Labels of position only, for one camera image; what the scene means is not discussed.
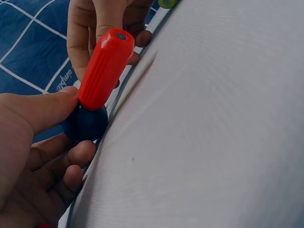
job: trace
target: toy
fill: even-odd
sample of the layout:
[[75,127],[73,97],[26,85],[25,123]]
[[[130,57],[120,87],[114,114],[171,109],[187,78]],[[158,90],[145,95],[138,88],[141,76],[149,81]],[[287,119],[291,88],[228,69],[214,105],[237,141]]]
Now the toy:
[[179,0],[158,0],[159,6],[164,9],[174,8],[178,2],[179,2]]
[[94,141],[107,128],[108,115],[104,104],[129,58],[134,38],[122,29],[113,28],[98,41],[79,88],[79,105],[61,123],[64,133],[73,141]]

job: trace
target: red plastic handle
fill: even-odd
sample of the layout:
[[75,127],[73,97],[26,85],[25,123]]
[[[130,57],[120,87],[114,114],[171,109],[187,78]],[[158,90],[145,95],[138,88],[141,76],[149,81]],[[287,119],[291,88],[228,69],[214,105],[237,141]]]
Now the red plastic handle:
[[113,28],[100,38],[79,88],[79,101],[86,110],[104,106],[133,49],[134,38],[122,29]]

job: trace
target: red object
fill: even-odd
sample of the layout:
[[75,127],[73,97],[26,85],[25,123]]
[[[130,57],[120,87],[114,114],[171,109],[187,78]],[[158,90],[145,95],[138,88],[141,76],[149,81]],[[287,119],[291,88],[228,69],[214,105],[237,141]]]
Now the red object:
[[49,226],[47,224],[41,224],[39,228],[54,228],[53,226]]
[[134,38],[122,29],[113,28],[100,38],[79,88],[79,101],[86,110],[104,106],[133,49]]

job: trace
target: finger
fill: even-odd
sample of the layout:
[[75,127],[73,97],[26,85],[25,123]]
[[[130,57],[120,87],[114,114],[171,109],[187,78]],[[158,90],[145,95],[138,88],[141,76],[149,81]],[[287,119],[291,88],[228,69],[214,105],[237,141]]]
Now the finger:
[[71,0],[68,11],[67,53],[79,81],[82,81],[90,60],[88,27],[96,26],[94,5]]
[[64,133],[33,144],[29,152],[27,168],[31,171],[40,169],[44,164],[66,152],[70,145],[71,141]]
[[80,142],[65,155],[34,172],[43,189],[48,190],[58,183],[70,165],[84,168],[94,157],[96,147],[91,141]]
[[93,0],[96,10],[96,40],[112,28],[123,28],[126,0]]
[[145,23],[144,21],[141,21],[136,24],[132,24],[130,26],[126,27],[126,30],[134,37],[136,38],[138,34],[140,34],[142,31],[145,30]]
[[58,218],[61,217],[73,199],[77,196],[82,186],[83,172],[77,165],[71,165],[67,168],[63,179],[49,191],[49,196],[58,212]]
[[89,53],[90,57],[92,57],[93,51],[96,47],[96,29],[89,27]]
[[142,31],[135,39],[135,45],[143,48],[147,46],[152,39],[152,33],[150,31]]
[[2,94],[0,97],[0,105],[6,113],[33,135],[65,120],[77,103],[78,89],[72,86],[53,94]]
[[141,56],[138,53],[134,52],[131,58],[129,59],[128,64],[135,65],[139,62],[140,58]]

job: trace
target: dark blue sphere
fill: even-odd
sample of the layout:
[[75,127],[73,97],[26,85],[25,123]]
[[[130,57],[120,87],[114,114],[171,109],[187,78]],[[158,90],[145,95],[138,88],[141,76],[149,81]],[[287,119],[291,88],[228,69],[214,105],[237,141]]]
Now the dark blue sphere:
[[74,142],[94,141],[103,136],[108,126],[108,113],[105,107],[90,112],[78,105],[61,126]]

